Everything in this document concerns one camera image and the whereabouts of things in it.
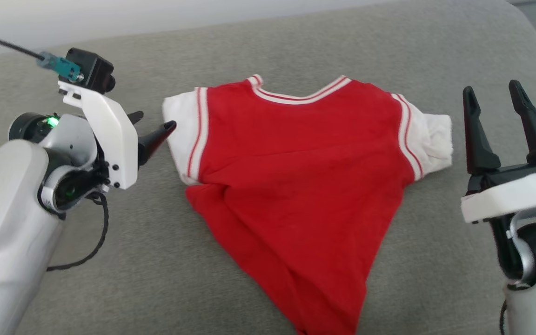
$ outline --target gray fabric surface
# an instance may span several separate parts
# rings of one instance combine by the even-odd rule
[[[345,74],[402,93],[454,124],[455,165],[412,185],[368,279],[359,334],[495,335],[502,276],[491,233],[462,222],[462,89],[472,85],[504,164],[527,146],[508,81],[536,104],[536,32],[504,0],[420,0],[74,45],[115,65],[109,96],[144,110],[138,131],[161,122],[164,97],[261,74],[266,89],[317,91]],[[64,54],[67,47],[52,51]],[[0,144],[23,112],[75,113],[55,76],[23,55],[0,56]],[[110,230],[85,265],[47,274],[20,335],[293,334],[287,319],[214,241],[183,195],[168,147],[138,184],[109,195]],[[70,214],[53,263],[96,244],[102,211]]]

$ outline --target white wall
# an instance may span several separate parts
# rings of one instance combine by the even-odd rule
[[[386,0],[0,0],[0,38],[39,49]],[[0,47],[0,53],[6,52]]]

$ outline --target red shirt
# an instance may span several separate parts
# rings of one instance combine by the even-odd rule
[[[404,188],[451,165],[449,117],[345,77],[303,98],[261,86],[166,99],[187,198],[299,334],[354,334]]]

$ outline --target white sleeve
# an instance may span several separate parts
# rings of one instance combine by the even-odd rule
[[[167,141],[179,178],[186,185],[200,184],[200,161],[208,141],[207,88],[166,98],[162,116],[165,122],[177,122]]]
[[[402,95],[392,96],[402,107],[398,142],[413,168],[415,181],[451,166],[453,148],[450,117],[424,114]]]

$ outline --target cable connector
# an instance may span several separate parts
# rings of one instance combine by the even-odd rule
[[[74,64],[63,57],[47,53],[47,51],[43,51],[39,55],[44,57],[44,59],[36,60],[36,65],[46,68],[47,70],[53,70],[70,82],[75,83],[84,80],[84,74],[80,72],[80,66],[77,64]]]

